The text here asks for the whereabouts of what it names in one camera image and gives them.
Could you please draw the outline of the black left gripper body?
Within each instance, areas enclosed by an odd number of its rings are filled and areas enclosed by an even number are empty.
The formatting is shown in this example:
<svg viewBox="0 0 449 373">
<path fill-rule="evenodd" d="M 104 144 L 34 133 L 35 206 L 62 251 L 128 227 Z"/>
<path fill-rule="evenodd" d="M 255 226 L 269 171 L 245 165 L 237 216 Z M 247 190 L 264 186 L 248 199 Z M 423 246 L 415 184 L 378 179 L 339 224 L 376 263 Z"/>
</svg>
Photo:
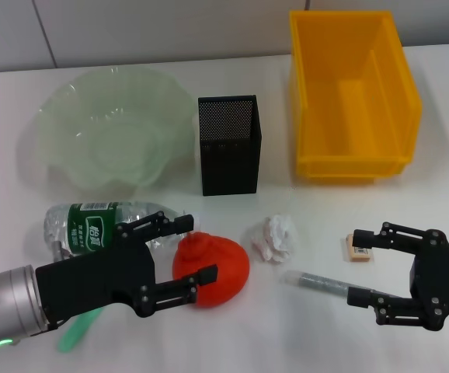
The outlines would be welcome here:
<svg viewBox="0 0 449 373">
<path fill-rule="evenodd" d="M 35 269 L 48 329 L 111 304 L 124 304 L 146 318 L 158 311 L 155 265 L 146 242 L 155 235 L 123 233 L 108 249 Z"/>
</svg>

